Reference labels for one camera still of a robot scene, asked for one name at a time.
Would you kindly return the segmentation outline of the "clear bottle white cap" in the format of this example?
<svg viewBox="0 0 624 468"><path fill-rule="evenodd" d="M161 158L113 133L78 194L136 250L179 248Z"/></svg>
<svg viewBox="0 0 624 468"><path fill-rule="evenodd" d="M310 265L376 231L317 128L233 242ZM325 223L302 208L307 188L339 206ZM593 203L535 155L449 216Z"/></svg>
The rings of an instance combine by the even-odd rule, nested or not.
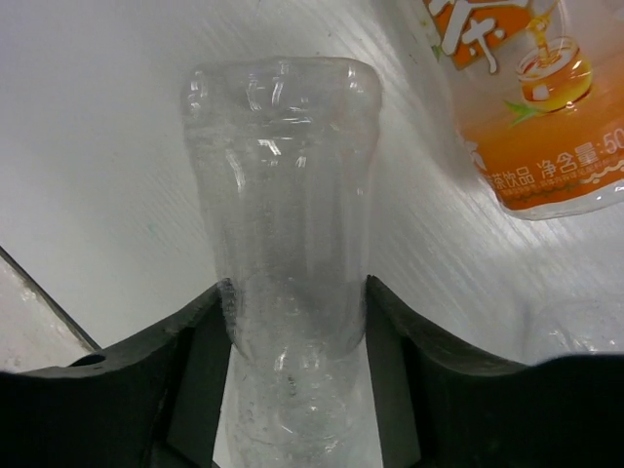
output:
<svg viewBox="0 0 624 468"><path fill-rule="evenodd" d="M350 58L203 64L180 97L233 348L232 457L350 466L378 75Z"/></svg>

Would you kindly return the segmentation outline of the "clear bottle printed label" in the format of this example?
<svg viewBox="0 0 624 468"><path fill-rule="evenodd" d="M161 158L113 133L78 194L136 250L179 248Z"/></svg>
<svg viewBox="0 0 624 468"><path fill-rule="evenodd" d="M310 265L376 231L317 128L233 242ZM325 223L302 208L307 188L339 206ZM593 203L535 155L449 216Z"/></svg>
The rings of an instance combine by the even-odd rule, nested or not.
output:
<svg viewBox="0 0 624 468"><path fill-rule="evenodd" d="M623 297L554 302L530 317L523 359L536 364L571 354L623 352Z"/></svg>

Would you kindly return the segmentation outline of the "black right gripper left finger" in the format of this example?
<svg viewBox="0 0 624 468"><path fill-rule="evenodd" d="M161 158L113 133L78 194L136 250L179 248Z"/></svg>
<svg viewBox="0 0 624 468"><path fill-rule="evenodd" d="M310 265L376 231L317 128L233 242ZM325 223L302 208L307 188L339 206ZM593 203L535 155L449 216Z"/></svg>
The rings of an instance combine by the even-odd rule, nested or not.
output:
<svg viewBox="0 0 624 468"><path fill-rule="evenodd" d="M1 374L4 467L214 467L230 357L211 287L68 367Z"/></svg>

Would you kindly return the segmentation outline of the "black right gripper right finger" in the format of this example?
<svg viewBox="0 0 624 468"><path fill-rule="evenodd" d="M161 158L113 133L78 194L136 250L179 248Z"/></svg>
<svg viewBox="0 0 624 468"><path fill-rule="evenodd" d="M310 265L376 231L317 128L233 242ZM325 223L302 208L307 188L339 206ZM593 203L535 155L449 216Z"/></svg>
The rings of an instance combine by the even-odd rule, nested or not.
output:
<svg viewBox="0 0 624 468"><path fill-rule="evenodd" d="M623 359L527 366L493 355L366 281L366 342L386 467L619 467Z"/></svg>

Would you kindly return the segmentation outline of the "orange label tea bottle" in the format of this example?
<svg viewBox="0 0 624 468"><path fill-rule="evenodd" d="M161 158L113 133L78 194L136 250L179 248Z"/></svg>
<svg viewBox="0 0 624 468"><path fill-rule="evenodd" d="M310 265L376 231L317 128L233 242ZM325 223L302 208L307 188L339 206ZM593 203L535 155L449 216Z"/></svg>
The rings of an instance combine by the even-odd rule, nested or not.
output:
<svg viewBox="0 0 624 468"><path fill-rule="evenodd" d="M478 172L509 214L579 215L623 199L619 1L416 1Z"/></svg>

